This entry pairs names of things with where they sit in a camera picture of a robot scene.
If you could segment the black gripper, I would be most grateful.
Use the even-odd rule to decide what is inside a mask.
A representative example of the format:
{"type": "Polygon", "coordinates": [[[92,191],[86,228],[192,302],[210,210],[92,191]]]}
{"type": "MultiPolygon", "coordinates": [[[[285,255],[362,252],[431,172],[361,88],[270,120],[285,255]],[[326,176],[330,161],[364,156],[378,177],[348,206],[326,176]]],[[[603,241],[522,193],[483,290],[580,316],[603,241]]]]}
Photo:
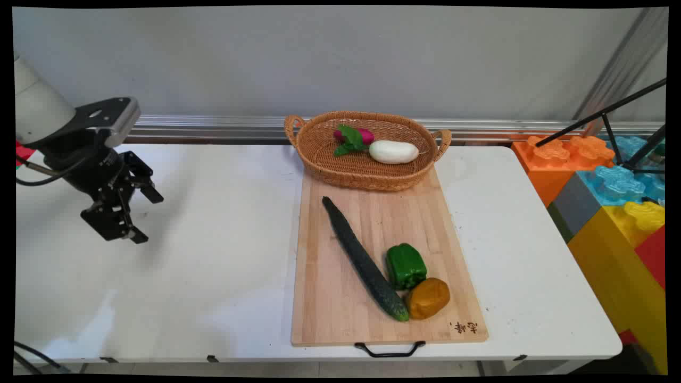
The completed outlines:
{"type": "Polygon", "coordinates": [[[81,130],[51,140],[41,148],[44,162],[55,171],[66,171],[63,179],[92,199],[80,217],[102,238],[145,243],[148,237],[130,216],[133,187],[153,204],[164,198],[155,188],[153,170],[132,151],[117,153],[106,146],[109,135],[107,130],[81,130]]]}

